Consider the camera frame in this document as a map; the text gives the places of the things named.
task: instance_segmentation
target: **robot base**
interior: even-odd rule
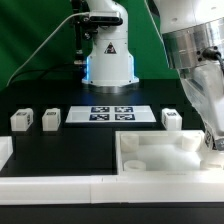
[[[90,91],[94,91],[97,93],[111,93],[111,94],[116,94],[116,93],[123,93],[127,92],[129,90],[136,90],[139,87],[139,79],[136,78],[136,82],[132,82],[127,85],[122,85],[122,86],[97,86],[94,84],[82,83],[84,89],[88,89]]]

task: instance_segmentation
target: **white container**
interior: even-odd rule
[[[20,109],[10,118],[10,121],[12,131],[27,131],[33,123],[33,110]]]
[[[162,110],[162,123],[167,131],[180,131],[182,129],[182,117],[174,109]]]
[[[12,155],[12,138],[11,137],[0,137],[0,171]]]
[[[42,117],[43,131],[57,131],[61,123],[60,109],[47,109]]]

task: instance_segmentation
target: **warning label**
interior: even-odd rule
[[[110,44],[108,45],[107,49],[104,52],[105,54],[117,54],[113,44],[110,42]]]

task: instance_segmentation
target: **black cable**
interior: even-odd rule
[[[49,72],[73,72],[73,70],[57,70],[57,68],[61,68],[61,67],[64,67],[64,66],[67,66],[67,65],[74,65],[74,64],[71,64],[71,63],[67,63],[67,64],[63,64],[63,65],[55,65],[55,66],[52,66],[51,68],[48,68],[48,69],[33,69],[33,70],[27,70],[27,71],[23,71],[23,72],[20,72],[18,74],[16,74],[11,80],[10,80],[10,83],[9,85],[11,85],[14,80],[16,78],[18,78],[19,76],[21,75],[24,75],[24,74],[27,74],[27,73],[34,73],[34,72],[43,72],[39,77],[38,79],[42,79],[45,75],[47,75]]]
[[[205,49],[202,56],[207,60],[219,61],[222,73],[224,75],[224,63],[222,60],[222,54],[217,50],[217,47],[209,47]]]
[[[217,60],[219,61],[222,73],[224,75],[224,63],[223,63],[222,57],[219,54],[217,54],[216,57],[217,57]]]
[[[73,65],[73,63],[64,63],[64,64],[59,64],[59,65],[54,65],[48,69],[45,69],[44,72],[37,78],[37,80],[40,80],[42,79],[45,75],[47,75],[49,72],[51,72],[52,70],[56,69],[56,68],[61,68],[61,67],[65,67],[65,66],[68,66],[68,65]]]

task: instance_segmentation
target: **white plastic part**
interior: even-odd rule
[[[33,123],[33,110],[30,108],[20,109],[10,120],[12,131],[27,131]]]
[[[119,12],[123,24],[98,28],[93,50],[87,58],[87,75],[82,82],[101,87],[121,87],[139,82],[134,76],[133,56],[128,51],[127,11],[112,0],[87,0],[87,3],[90,11]]]
[[[42,117],[43,131],[57,131],[61,123],[60,109],[47,109]]]
[[[161,33],[170,33],[224,17],[223,0],[154,0]]]
[[[198,134],[183,134],[182,149],[189,152],[196,152],[200,150],[202,145],[202,136]]]
[[[182,128],[182,117],[174,109],[162,110],[162,123],[167,131],[180,131]]]
[[[139,160],[129,160],[124,163],[124,171],[128,172],[146,171],[146,164]]]
[[[12,155],[12,138],[11,137],[0,137],[0,171]]]
[[[121,135],[121,149],[123,152],[134,152],[139,148],[139,136],[135,133]]]

